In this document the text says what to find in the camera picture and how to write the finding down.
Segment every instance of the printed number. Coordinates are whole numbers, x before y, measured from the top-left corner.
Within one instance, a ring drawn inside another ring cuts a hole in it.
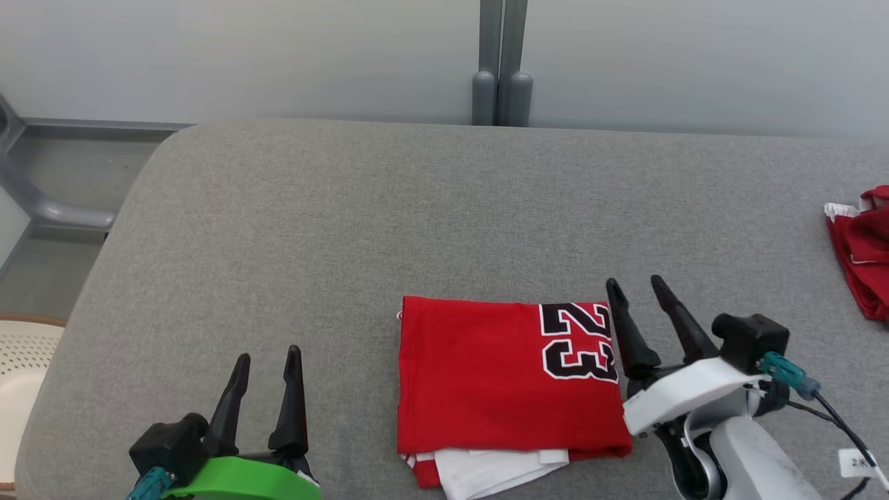
[[[601,304],[595,304],[593,308],[593,314],[590,314],[575,303],[541,304],[541,335],[570,335],[569,321],[573,321],[587,335],[601,337],[589,339],[597,345],[595,351],[574,352],[572,339],[556,339],[547,344],[543,348],[543,369],[549,376],[556,379],[595,378],[617,383],[614,351],[608,336],[608,308]]]

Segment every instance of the cable label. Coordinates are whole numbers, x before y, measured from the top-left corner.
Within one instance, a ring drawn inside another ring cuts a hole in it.
[[[877,472],[857,448],[841,449],[838,454],[839,473],[844,478],[876,478]]]

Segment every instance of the white wall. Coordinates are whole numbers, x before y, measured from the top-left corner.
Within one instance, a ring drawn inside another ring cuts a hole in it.
[[[478,2],[3,0],[21,117],[469,123]]]
[[[886,134],[887,20],[879,0],[530,0],[530,125]]]
[[[21,238],[21,233],[25,232],[30,221],[25,211],[0,188],[0,268],[12,253]]]

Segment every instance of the red clothing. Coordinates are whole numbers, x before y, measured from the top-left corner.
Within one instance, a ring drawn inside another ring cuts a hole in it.
[[[630,452],[605,302],[408,296],[401,335],[398,453]]]
[[[889,186],[861,195],[861,212],[828,204],[830,240],[864,316],[889,321]]]

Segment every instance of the gray couch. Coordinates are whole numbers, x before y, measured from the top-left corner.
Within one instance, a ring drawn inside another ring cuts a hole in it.
[[[441,498],[395,453],[402,295],[602,300],[616,277],[649,343],[679,361],[652,273],[702,324],[761,312],[789,327],[788,356],[889,462],[889,331],[859,312],[822,213],[886,183],[887,162],[877,140],[316,120],[177,133],[80,296],[20,449],[20,496],[123,498],[128,447],[154,422],[209,416],[244,351],[237,444],[261,451],[297,343],[324,496]],[[764,425],[825,498],[854,485],[841,432],[794,409]],[[655,439],[498,496],[676,497]]]

